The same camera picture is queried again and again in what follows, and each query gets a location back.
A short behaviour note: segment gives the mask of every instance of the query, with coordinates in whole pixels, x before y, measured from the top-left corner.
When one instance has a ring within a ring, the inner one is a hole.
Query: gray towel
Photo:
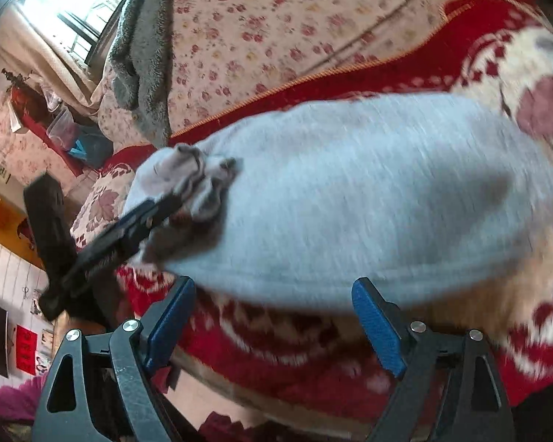
[[[219,212],[221,194],[234,176],[231,158],[207,157],[196,147],[178,144],[154,153],[148,165],[139,169],[139,178],[131,186],[134,207],[148,197],[179,194],[183,201],[172,221],[155,228],[143,244],[138,258],[143,263],[161,263],[171,256],[177,246],[187,245],[193,226],[211,221]]]
[[[307,103],[196,146],[237,158],[237,177],[220,217],[162,267],[256,304],[351,311],[362,276],[421,304],[510,270],[553,224],[539,146],[462,97]],[[125,211],[142,199],[132,187]]]
[[[116,101],[133,112],[137,129],[156,148],[171,134],[168,69],[171,68],[173,0],[127,0],[110,51]]]

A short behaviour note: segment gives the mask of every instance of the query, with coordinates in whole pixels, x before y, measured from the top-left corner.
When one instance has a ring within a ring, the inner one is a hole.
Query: curtain
[[[11,2],[0,16],[0,59],[13,73],[30,76],[28,84],[40,91],[49,86],[63,101],[85,116],[95,116],[102,88],[94,83],[59,44],[47,37]]]

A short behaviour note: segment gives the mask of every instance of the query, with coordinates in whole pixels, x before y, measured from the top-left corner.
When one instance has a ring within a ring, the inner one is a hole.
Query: red patterned blanket
[[[553,156],[553,35],[532,1],[455,0],[444,15],[428,41],[407,54],[307,76],[208,117],[171,141],[195,143],[242,117],[310,100],[446,91],[508,115]],[[107,167],[135,169],[153,151],[126,148]],[[172,283],[167,274],[128,266],[118,276],[139,314]],[[553,383],[553,301],[493,342],[511,405]],[[360,432],[375,420],[394,385],[353,318],[285,313],[204,291],[177,357],[233,399],[290,425],[338,433]]]

